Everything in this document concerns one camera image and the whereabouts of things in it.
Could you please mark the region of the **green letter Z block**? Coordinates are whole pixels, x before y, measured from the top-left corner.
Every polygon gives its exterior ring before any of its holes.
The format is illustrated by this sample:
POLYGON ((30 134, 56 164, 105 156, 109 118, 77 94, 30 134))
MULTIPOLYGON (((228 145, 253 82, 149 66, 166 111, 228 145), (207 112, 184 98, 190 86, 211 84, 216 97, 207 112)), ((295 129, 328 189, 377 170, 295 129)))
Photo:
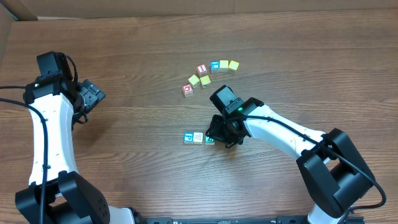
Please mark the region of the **green letter Z block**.
POLYGON ((205 145, 214 145, 215 144, 215 140, 206 136, 205 137, 205 145))

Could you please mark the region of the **white natural wood block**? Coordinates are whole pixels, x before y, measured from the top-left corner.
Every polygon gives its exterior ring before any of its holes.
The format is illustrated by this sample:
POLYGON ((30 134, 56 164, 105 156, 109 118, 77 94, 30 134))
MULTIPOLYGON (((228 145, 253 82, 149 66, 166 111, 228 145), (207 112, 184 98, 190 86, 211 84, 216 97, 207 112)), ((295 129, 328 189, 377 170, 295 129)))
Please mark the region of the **white natural wood block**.
POLYGON ((193 133, 193 143, 194 144, 203 144, 203 133, 194 132, 193 133))

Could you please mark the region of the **blue letter P block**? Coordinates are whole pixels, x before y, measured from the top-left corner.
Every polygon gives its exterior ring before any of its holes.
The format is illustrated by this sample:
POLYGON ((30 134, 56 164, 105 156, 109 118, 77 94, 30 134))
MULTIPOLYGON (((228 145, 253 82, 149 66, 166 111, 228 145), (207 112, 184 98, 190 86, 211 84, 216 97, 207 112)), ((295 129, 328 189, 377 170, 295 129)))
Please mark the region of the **blue letter P block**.
POLYGON ((194 137, 193 132, 185 132, 183 135, 183 142, 185 144, 193 144, 193 137, 194 137))

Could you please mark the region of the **red letter Q block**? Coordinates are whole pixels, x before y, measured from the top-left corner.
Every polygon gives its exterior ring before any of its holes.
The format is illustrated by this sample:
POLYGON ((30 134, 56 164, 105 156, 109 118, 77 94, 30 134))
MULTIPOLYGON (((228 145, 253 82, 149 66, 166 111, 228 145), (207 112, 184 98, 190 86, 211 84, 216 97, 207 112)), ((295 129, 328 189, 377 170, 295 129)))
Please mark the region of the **red letter Q block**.
POLYGON ((186 85, 182 86, 182 92, 184 97, 193 96, 193 87, 191 84, 187 83, 186 85))

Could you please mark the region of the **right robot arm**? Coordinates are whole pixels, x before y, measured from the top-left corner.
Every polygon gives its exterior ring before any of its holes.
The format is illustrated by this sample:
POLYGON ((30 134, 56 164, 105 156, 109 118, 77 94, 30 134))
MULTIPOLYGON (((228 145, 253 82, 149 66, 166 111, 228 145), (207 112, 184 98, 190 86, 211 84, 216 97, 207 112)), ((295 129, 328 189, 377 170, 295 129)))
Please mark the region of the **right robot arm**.
POLYGON ((262 101, 247 101, 226 85, 210 101, 220 114, 212 117, 206 136, 225 144, 241 145, 244 138, 260 139, 296 163, 314 202, 304 223, 345 223, 356 202, 374 186, 376 179, 363 157, 340 129, 329 133, 303 127, 270 109, 262 101))

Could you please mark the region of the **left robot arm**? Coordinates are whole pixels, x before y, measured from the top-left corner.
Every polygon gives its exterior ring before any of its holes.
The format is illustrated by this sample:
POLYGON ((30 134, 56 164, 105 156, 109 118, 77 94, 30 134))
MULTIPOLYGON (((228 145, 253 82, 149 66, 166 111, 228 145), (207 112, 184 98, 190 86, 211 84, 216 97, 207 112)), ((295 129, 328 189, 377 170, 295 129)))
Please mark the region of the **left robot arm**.
POLYGON ((40 70, 23 99, 32 117, 34 161, 28 188, 16 193, 29 223, 138 223, 129 207, 110 206, 78 172, 72 131, 105 98, 89 80, 79 82, 73 60, 61 52, 37 56, 40 70))

